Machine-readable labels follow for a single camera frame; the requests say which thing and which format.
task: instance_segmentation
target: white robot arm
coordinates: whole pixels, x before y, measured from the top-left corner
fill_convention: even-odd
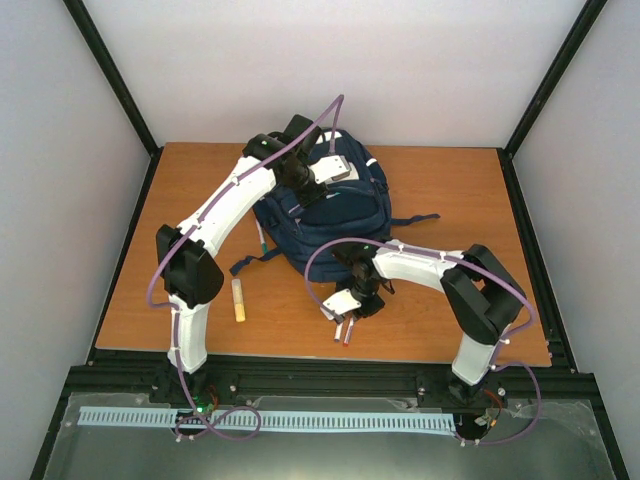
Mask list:
[[[189,239],[167,264],[162,276],[169,293],[172,308],[172,335],[169,360],[176,365],[174,350],[175,317],[179,312],[178,342],[183,370],[195,372],[207,358],[205,334],[209,305],[224,282],[224,275],[214,261],[222,243],[238,221],[260,198],[273,190],[277,183],[290,186],[301,206],[307,206],[326,194],[325,182],[349,175],[350,165],[344,157],[333,155],[306,165],[304,159],[322,131],[314,130],[292,153],[274,164],[257,168],[244,177],[238,177],[256,167],[261,160],[285,147],[283,139],[295,138],[312,122],[296,115],[280,138],[258,135],[243,150],[244,156],[216,192],[177,228],[163,225],[156,235],[158,261],[184,232],[193,229]],[[226,188],[234,186],[217,201],[212,200]]]
[[[395,279],[445,293],[463,331],[452,371],[466,385],[477,385],[489,370],[500,337],[515,320],[522,304],[492,282],[485,281],[484,287],[478,289],[474,282],[480,278],[475,272],[444,257],[465,259],[482,266],[524,295],[522,289],[481,245],[474,245],[466,252],[445,252],[441,258],[409,253],[406,247],[408,250],[418,247],[398,240],[389,240],[385,245],[389,247],[346,243],[334,248],[336,258],[352,269],[353,279],[346,284],[347,288],[340,288],[329,297],[324,306],[339,315],[351,312],[356,319],[371,316],[384,307],[377,295],[378,287]],[[334,320],[327,311],[323,313]]]

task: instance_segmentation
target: black metal frame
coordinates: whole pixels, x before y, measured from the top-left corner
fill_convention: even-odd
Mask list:
[[[122,76],[91,20],[82,0],[63,0],[82,32],[89,48],[120,100],[140,140],[150,155],[140,197],[135,207],[116,270],[100,316],[96,338],[106,314],[111,295],[124,263],[140,213],[151,186],[162,149],[158,148],[142,115],[131,97]],[[534,294],[540,312],[545,336],[552,355],[550,368],[536,368],[544,398],[586,399],[594,409],[605,447],[616,477],[629,478],[616,443],[595,378],[591,374],[577,373],[571,346],[567,338],[555,301],[549,277],[540,253],[531,219],[527,212],[520,184],[513,166],[513,158],[540,114],[554,87],[568,67],[580,44],[595,22],[606,0],[587,0],[576,22],[556,55],[540,87],[518,123],[504,149],[498,149],[505,186],[511,202],[518,234]],[[118,350],[98,350],[92,343],[88,362],[72,367],[62,390],[51,425],[43,442],[31,478],[42,478],[60,427],[69,395],[73,392],[130,392],[149,393],[159,371],[166,365],[166,354]],[[404,364],[351,361],[323,361],[300,359],[271,359],[239,356],[210,355],[205,368],[213,369],[223,402],[235,403],[246,397],[259,395],[314,395],[314,396],[415,396],[424,407],[443,408],[435,397],[422,396],[418,386],[429,379],[441,377],[449,367],[433,364]],[[531,381],[522,369],[507,369],[493,374],[512,398],[533,398]],[[229,386],[234,385],[235,393]],[[464,409],[444,406],[445,411]]]

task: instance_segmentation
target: wooden table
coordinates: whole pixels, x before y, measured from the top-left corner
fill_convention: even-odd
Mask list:
[[[144,298],[157,266],[155,233],[163,223],[175,226],[195,211],[227,177],[242,147],[167,144],[98,336],[98,348],[168,349],[170,313],[150,309]],[[444,250],[484,244],[533,299],[495,150],[371,147],[370,151],[387,174],[394,216],[442,215],[439,220],[395,228],[395,237]],[[256,262],[240,273],[247,321],[236,323],[228,269],[247,254],[260,254],[251,213],[231,232],[216,257],[226,280],[210,308],[207,350],[211,353],[430,363],[451,362],[455,357],[461,331],[443,294],[394,282],[396,295],[382,293],[387,306],[358,322],[352,343],[345,348],[333,342],[333,323],[309,298],[302,276],[282,257],[266,264]],[[315,285],[320,298],[331,295],[333,288],[332,284]],[[154,299],[166,300],[160,283]],[[518,322],[525,321],[526,315],[523,311]],[[516,336],[503,349],[501,360],[550,365],[541,326]]]

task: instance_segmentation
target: black corner post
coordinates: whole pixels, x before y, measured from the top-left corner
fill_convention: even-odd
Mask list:
[[[545,103],[547,103],[547,100],[562,78],[564,71],[569,66],[569,63],[571,63],[571,60],[580,48],[582,41],[589,33],[591,26],[598,18],[598,15],[606,3],[607,0],[587,0],[585,2],[578,18],[571,27],[571,30],[569,30],[567,38],[565,38],[560,50],[558,50],[556,57],[553,59],[549,70],[547,70],[547,73],[542,79],[538,90],[531,99],[531,102],[529,102],[529,106],[527,106],[527,109],[524,111],[524,115],[522,115],[518,126],[514,130],[513,134],[511,134],[509,143],[507,143],[507,146],[504,148],[509,160],[512,160],[513,157],[515,157],[520,145],[522,145],[522,142],[529,133],[529,130],[531,130],[531,127],[538,118],[538,115],[540,115],[542,108]]]
[[[147,150],[150,157],[157,155],[159,153],[158,145],[142,118],[142,114],[140,113],[140,110],[138,110],[136,102],[133,100],[127,85],[124,83],[122,75],[120,75],[120,72],[118,71],[118,67],[113,61],[113,58],[111,58],[109,50],[107,50],[106,45],[102,41],[102,37],[100,37],[100,33],[93,23],[84,2],[82,0],[63,1],[74,22],[76,22],[80,33],[82,33],[87,45],[91,49],[91,53],[93,53],[98,65],[100,65],[100,68],[116,94],[116,97],[118,97],[118,101],[122,105],[127,117],[129,117],[129,121],[138,134],[138,137],[140,137],[140,141],[144,145],[144,148]]]

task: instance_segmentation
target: purple cable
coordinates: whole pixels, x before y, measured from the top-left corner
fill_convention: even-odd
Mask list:
[[[329,140],[329,154],[336,153],[336,128],[338,128],[338,117],[340,116],[340,108],[342,102],[338,103],[336,107],[336,113],[333,115],[333,125],[331,126],[331,139]]]
[[[316,128],[320,122],[322,122],[327,115],[329,115],[329,113],[331,113],[331,110],[333,110],[334,108],[336,108],[336,113],[333,116],[333,129],[331,131],[331,140],[333,141],[334,139],[334,135],[335,135],[335,131],[336,131],[336,125],[338,122],[338,114],[340,112],[340,107],[342,106],[342,102],[344,101],[344,95],[340,94],[336,97],[336,99],[331,102],[331,105],[329,105],[329,107],[327,107],[327,109],[322,112],[322,114],[316,119],[315,122],[313,122],[309,128],[307,128],[304,132],[302,132],[293,142],[291,142],[289,145],[287,145],[286,147],[284,147],[283,149],[275,152],[273,155],[271,155],[270,157],[266,158],[265,160],[261,161],[260,163],[254,165],[253,167],[249,168],[246,172],[241,173],[240,175],[238,175],[236,177],[237,181],[241,181],[242,179],[246,178],[247,176],[251,175],[253,172],[255,172],[256,170],[258,170],[261,167],[264,167],[265,165],[273,162],[274,160],[278,159],[279,157],[281,157],[282,155],[284,155],[285,153],[287,153],[289,150],[291,150],[293,147],[295,147],[298,143],[302,142],[302,140],[304,140],[306,138],[307,135],[309,135],[309,133],[311,133],[313,131],[314,128]],[[211,211],[211,209],[215,206],[216,203],[218,203],[218,201],[220,201],[220,199],[229,191],[231,190],[236,184],[233,182],[229,182],[227,185],[225,185],[222,190],[220,190],[220,192],[214,196],[211,201],[207,204],[207,206],[204,208],[204,210],[202,211],[202,213],[198,216],[198,223],[202,222],[206,216],[209,214],[209,212]],[[193,234],[193,232],[195,232],[197,229],[197,225],[192,225],[180,238],[180,240],[178,240],[167,252],[167,254],[165,255],[165,257],[160,261],[160,264],[158,265],[158,268],[156,269],[156,271],[154,272],[154,274],[151,277],[151,281],[149,282],[149,286],[147,287],[147,295],[146,295],[146,299],[147,299],[147,304],[151,307],[151,308],[163,308],[163,307],[171,307],[172,309],[176,310],[175,313],[175,317],[174,317],[174,334],[173,334],[173,348],[175,349],[175,355],[176,355],[176,367],[178,369],[178,377],[180,378],[180,385],[182,386],[182,390],[184,391],[185,396],[187,397],[187,400],[189,401],[189,405],[191,406],[191,408],[193,408],[193,412],[195,414],[196,417],[198,417],[198,419],[202,422],[202,424],[207,428],[207,430],[205,430],[204,432],[200,432],[199,434],[195,435],[193,438],[196,438],[196,436],[200,436],[201,434],[204,434],[208,431],[215,433],[216,435],[218,435],[221,438],[227,439],[227,440],[234,440],[234,441],[242,441],[242,440],[249,440],[250,438],[253,438],[254,436],[256,436],[258,434],[258,432],[260,431],[260,427],[262,425],[262,419],[260,417],[260,414],[258,413],[257,410],[255,410],[254,408],[251,407],[235,407],[232,408],[230,410],[228,410],[227,412],[225,412],[223,415],[221,415],[215,422],[213,422],[213,424],[209,423],[207,421],[207,419],[205,418],[204,415],[202,415],[200,412],[198,412],[197,406],[195,404],[195,402],[193,401],[193,398],[191,397],[191,393],[189,392],[189,387],[187,386],[187,382],[184,378],[184,372],[182,371],[182,359],[180,357],[180,345],[179,345],[179,339],[178,339],[178,327],[180,325],[180,306],[173,303],[173,302],[162,302],[162,303],[154,303],[153,302],[153,289],[156,286],[156,283],[158,282],[158,279],[160,278],[160,275],[162,274],[162,272],[164,271],[164,269],[167,267],[167,265],[169,264],[169,262],[171,261],[171,259],[173,258],[173,256],[175,255],[175,253],[180,249],[180,247],[182,247],[182,245],[185,244],[185,242],[187,241],[187,239]],[[230,415],[231,413],[238,411],[238,410],[249,410],[253,413],[255,413],[255,415],[258,417],[258,426],[256,427],[256,429],[251,432],[249,435],[244,436],[244,437],[232,437],[229,435],[226,435],[224,433],[221,433],[220,431],[216,430],[214,427],[215,425],[217,425],[223,418],[225,418],[227,415]]]
[[[538,380],[536,379],[535,374],[533,373],[533,370],[531,370],[531,367],[529,367],[529,365],[526,365],[522,362],[509,362],[509,363],[505,363],[504,365],[501,365],[499,367],[497,367],[494,372],[499,372],[501,370],[504,370],[505,368],[509,368],[509,367],[513,367],[513,366],[519,366],[524,368],[527,373],[529,374],[529,376],[531,377],[531,381],[533,382],[533,387],[536,390],[536,399],[538,400],[538,405],[536,408],[536,414],[533,417],[533,420],[531,420],[531,423],[529,423],[529,425],[526,426],[526,428],[518,433],[515,433],[513,435],[511,435],[510,437],[507,438],[503,438],[501,440],[493,440],[490,442],[483,442],[480,441],[478,442],[478,445],[484,445],[487,447],[493,447],[496,445],[504,445],[505,443],[509,443],[509,442],[513,442],[514,440],[517,440],[519,438],[522,438],[526,435],[529,435],[533,429],[535,428],[535,426],[538,424],[538,422],[540,421],[540,417],[542,416],[542,394],[540,393],[540,385],[538,384]],[[456,438],[458,440],[460,440],[461,442],[469,442],[471,440],[468,439],[464,439],[462,438],[460,435],[458,435],[458,433],[456,432],[455,434]]]

